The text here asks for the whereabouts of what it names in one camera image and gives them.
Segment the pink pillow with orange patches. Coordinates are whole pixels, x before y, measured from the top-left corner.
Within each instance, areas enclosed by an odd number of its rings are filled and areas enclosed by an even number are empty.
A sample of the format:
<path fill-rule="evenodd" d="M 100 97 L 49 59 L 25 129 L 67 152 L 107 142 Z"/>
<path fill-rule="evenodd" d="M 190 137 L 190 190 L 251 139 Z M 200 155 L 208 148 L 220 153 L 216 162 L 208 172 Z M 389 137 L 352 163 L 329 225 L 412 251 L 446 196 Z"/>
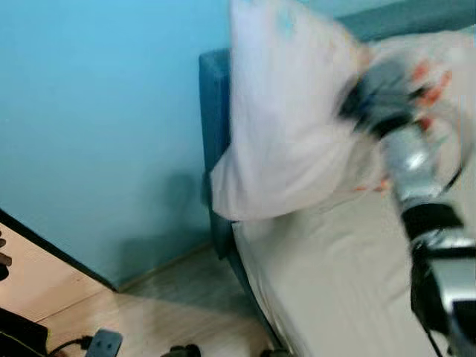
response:
<path fill-rule="evenodd" d="M 388 190 L 381 145 L 341 116 L 348 89 L 371 65 L 407 62 L 422 89 L 416 118 L 438 150 L 439 180 L 469 153 L 476 95 L 475 37 L 465 31 L 361 43 L 298 0 L 231 0 L 231 142 L 211 170 L 212 210 L 271 219 Z"/>

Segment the mattress with beige sheet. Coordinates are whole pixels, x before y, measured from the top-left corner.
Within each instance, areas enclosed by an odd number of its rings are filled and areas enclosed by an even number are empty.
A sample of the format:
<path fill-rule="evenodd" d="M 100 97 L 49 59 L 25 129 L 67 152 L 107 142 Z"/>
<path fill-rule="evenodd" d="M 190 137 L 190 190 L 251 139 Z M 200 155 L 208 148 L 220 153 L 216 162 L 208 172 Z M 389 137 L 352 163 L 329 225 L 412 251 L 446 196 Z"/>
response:
<path fill-rule="evenodd" d="M 293 357 L 437 357 L 411 309 L 390 193 L 351 193 L 232 225 L 249 285 Z"/>

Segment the grey robot left leg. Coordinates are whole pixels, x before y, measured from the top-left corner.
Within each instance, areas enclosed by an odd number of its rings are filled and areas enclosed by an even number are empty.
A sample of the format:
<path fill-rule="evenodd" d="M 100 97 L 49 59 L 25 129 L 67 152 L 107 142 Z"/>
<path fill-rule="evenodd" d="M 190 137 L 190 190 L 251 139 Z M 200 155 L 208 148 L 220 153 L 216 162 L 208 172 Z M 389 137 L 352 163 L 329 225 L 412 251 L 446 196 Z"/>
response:
<path fill-rule="evenodd" d="M 160 357 L 202 357 L 202 353 L 197 344 L 177 344 Z"/>

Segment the black bag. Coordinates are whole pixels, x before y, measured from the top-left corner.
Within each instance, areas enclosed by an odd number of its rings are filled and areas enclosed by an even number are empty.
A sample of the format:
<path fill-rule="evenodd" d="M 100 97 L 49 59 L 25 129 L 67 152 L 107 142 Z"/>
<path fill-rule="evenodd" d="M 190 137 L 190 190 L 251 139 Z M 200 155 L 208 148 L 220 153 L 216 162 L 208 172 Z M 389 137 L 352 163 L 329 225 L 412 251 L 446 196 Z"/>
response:
<path fill-rule="evenodd" d="M 0 307 L 0 357 L 47 357 L 47 327 Z"/>

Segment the black door frame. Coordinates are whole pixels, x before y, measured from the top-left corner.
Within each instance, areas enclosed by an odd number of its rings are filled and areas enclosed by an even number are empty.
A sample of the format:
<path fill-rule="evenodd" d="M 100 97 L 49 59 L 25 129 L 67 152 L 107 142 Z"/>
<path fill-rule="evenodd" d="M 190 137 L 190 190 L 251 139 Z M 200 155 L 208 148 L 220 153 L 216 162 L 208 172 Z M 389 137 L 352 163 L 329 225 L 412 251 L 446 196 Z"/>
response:
<path fill-rule="evenodd" d="M 33 231 L 33 229 L 30 229 L 26 225 L 20 223 L 20 221 L 10 216 L 10 214 L 7 214 L 7 212 L 2 210 L 2 208 L 0 208 L 0 224 L 3 224 L 5 227 L 8 227 L 20 236 L 26 238 L 27 241 L 37 245 L 37 247 L 43 249 L 43 251 L 51 253 L 54 255 L 54 257 L 63 261 L 65 264 L 70 265 L 72 268 L 77 269 L 84 275 L 95 279 L 96 282 L 102 283 L 106 289 L 116 292 L 116 286 L 113 285 L 113 283 L 110 283 L 108 279 L 102 275 L 99 275 L 99 273 L 92 271 L 87 265 L 79 262 L 67 252 L 62 251 L 62 249 L 58 248 L 55 244 L 52 244 L 52 242 L 41 238 L 41 236 Z"/>

